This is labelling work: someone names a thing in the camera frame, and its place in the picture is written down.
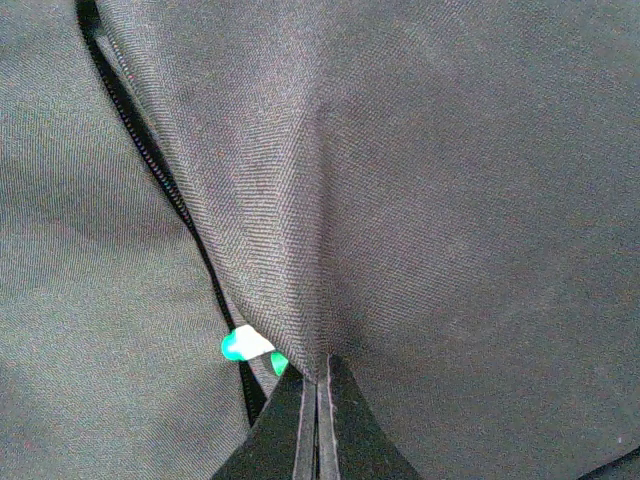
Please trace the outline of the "black student backpack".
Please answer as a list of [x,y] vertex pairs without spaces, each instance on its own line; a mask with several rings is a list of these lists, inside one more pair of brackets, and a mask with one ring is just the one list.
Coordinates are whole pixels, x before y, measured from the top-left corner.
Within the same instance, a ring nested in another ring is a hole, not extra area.
[[637,478],[638,3],[3,2],[2,477],[213,479],[242,325],[418,479]]

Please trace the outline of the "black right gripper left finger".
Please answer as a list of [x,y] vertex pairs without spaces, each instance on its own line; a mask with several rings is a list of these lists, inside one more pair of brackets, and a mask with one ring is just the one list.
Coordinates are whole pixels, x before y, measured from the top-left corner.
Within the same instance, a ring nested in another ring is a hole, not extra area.
[[289,365],[248,437],[213,479],[315,479],[316,426],[316,387]]

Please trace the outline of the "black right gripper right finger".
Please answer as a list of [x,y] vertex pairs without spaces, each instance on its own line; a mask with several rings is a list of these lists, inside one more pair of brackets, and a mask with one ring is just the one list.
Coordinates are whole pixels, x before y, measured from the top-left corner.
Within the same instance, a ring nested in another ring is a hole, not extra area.
[[326,358],[316,387],[319,479],[410,480],[420,474],[386,436],[347,363]]

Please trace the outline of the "blue capped white pen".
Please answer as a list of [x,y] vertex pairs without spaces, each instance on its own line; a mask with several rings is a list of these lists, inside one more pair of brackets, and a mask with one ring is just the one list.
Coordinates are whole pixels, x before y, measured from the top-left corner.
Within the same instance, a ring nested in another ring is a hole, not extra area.
[[250,325],[242,325],[221,342],[222,355],[230,361],[249,361],[275,351],[273,344]]

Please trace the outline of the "silver green pen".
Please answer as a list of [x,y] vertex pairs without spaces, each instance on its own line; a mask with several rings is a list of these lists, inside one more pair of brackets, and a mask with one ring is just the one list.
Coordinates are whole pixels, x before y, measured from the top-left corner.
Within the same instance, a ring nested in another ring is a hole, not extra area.
[[289,360],[279,351],[270,354],[270,363],[276,376],[280,377],[289,365]]

